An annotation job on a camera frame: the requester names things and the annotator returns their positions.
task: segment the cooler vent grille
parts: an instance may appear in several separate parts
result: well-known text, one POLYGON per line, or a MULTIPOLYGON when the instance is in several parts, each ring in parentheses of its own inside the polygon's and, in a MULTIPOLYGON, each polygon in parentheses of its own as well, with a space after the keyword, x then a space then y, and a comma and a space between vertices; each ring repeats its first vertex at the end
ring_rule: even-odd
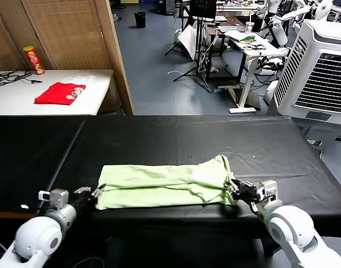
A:
POLYGON ((288 90, 288 86, 295 76, 295 72, 300 65, 301 59, 304 56, 306 49, 306 42, 299 37, 290 57, 287 60, 286 67, 277 86, 277 90, 275 92, 276 105, 279 106, 279 104, 282 102, 282 99, 284 98, 288 90))
POLYGON ((341 56, 321 54, 295 105, 341 112, 341 56))

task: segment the paper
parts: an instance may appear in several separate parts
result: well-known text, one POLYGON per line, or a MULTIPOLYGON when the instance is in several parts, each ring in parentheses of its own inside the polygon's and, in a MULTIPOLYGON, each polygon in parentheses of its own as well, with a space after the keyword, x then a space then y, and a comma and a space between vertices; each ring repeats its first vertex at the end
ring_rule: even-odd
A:
POLYGON ((230 30, 226 32, 224 35, 234 39, 235 41, 241 41, 247 37, 254 37, 254 35, 252 35, 251 33, 243 33, 243 32, 234 31, 234 30, 230 30))
POLYGON ((66 76, 60 82, 63 84, 90 85, 95 78, 94 75, 66 76))
POLYGON ((193 16, 194 20, 201 20, 201 21, 208 21, 208 22, 214 22, 214 21, 228 21, 228 19, 225 16, 215 16, 215 18, 205 18, 205 17, 196 17, 193 16))
POLYGON ((215 16, 215 21, 228 21, 225 16, 215 16))
POLYGON ((184 31, 178 36, 178 39, 186 48, 192 60, 194 60, 197 45, 197 30, 191 25, 188 25, 187 28, 185 28, 184 31))
POLYGON ((218 26, 217 27, 221 32, 228 32, 230 30, 238 30, 237 26, 218 26))

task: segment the red cloth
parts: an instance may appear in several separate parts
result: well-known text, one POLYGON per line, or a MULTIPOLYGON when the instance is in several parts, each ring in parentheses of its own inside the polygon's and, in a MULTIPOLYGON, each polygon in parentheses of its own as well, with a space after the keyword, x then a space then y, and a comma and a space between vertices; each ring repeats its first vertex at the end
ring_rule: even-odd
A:
POLYGON ((86 88, 85 85, 55 83, 35 99, 36 104, 72 104, 86 88))

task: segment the wooden wall panel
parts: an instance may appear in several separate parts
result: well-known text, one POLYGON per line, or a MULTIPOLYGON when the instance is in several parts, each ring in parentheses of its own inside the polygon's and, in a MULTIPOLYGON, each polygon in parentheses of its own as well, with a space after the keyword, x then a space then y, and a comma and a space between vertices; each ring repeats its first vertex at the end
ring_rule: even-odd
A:
POLYGON ((93 0, 22 3, 56 69, 111 68, 93 0))
POLYGON ((0 0, 0 15, 17 48, 25 58, 25 62, 28 63, 29 68, 31 68, 31 65, 26 55, 22 52, 22 48, 25 46, 33 46, 44 68, 52 69, 53 67, 35 34, 21 0, 0 0))
POLYGON ((0 18, 0 71, 17 69, 25 69, 25 63, 10 42, 0 18))
POLYGON ((131 93, 127 82, 124 62, 122 60, 119 40, 116 35, 115 24, 112 19, 112 12, 109 0, 95 0, 100 20, 103 37, 107 45, 108 56, 111 61, 112 68, 115 72, 115 81, 117 90, 121 99, 122 107, 125 114, 133 115, 133 104, 131 93))

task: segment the air cooler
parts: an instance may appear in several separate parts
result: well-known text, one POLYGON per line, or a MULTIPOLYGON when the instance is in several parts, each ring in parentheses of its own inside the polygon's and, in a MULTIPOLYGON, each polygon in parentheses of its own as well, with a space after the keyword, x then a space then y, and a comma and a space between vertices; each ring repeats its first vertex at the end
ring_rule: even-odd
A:
POLYGON ((291 116, 321 149, 341 132, 341 23, 305 20, 278 82, 269 114, 291 116))

